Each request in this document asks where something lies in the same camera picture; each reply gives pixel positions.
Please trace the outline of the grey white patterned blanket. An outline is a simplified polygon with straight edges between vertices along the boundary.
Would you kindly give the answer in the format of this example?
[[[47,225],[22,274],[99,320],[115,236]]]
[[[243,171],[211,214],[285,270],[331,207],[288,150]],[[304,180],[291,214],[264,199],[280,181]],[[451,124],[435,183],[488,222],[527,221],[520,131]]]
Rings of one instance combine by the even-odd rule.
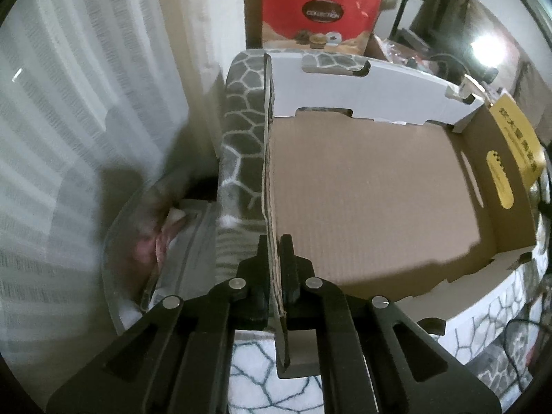
[[[266,232],[261,209],[265,119],[264,52],[246,50],[236,56],[226,80],[215,246],[219,281],[235,276],[239,262],[255,254],[258,238]],[[542,312],[551,228],[542,213],[533,215],[537,246],[531,261],[519,265],[497,296],[439,341],[489,386],[503,408],[511,407],[531,383],[526,359],[540,331],[535,323]],[[320,413],[321,380],[279,380],[273,336],[241,333],[234,346],[228,402],[232,413]]]

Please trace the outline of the yellow instruction booklet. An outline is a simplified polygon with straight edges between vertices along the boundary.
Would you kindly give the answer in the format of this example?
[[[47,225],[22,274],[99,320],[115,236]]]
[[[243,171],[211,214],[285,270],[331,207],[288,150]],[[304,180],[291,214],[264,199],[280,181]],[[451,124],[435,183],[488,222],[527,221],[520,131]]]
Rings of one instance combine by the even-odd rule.
[[[537,134],[529,119],[507,92],[490,104],[489,112],[515,159],[524,188],[528,191],[546,166],[544,150]],[[510,209],[515,203],[515,195],[499,153],[490,150],[486,155],[486,164],[502,207]]]

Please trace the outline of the red Collection gift bag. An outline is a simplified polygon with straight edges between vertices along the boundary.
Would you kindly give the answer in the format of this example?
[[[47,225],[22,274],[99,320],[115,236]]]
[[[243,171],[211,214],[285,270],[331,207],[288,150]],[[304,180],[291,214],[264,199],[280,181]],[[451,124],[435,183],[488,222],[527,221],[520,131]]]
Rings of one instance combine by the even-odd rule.
[[[381,0],[262,0],[266,49],[311,49],[362,55]]]

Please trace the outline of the white striped curtain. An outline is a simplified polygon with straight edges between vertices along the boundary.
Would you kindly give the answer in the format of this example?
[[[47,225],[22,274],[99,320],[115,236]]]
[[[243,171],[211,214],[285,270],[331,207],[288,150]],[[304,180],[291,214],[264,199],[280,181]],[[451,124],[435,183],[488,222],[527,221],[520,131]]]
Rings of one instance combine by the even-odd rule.
[[[216,170],[244,0],[15,0],[1,25],[1,355],[50,396],[112,341],[107,230],[142,185]]]

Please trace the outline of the clear plastic storage bin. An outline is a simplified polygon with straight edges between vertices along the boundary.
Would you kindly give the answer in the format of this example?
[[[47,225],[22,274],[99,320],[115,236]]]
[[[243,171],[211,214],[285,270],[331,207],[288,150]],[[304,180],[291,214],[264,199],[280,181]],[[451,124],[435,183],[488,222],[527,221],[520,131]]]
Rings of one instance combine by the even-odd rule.
[[[167,296],[188,300],[214,285],[216,176],[178,167],[138,189],[106,236],[102,278],[122,334]]]

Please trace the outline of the shallow cardboard tray box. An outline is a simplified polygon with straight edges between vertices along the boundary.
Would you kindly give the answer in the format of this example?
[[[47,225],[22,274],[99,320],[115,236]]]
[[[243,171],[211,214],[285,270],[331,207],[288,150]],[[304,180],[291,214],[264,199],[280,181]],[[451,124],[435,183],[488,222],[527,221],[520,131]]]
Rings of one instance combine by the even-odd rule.
[[[313,330],[289,335],[279,241],[346,294],[383,295],[444,335],[497,296],[536,245],[515,159],[468,85],[368,59],[339,70],[304,51],[265,56],[263,213],[283,377],[318,368]],[[515,195],[502,207],[486,155],[499,153]]]

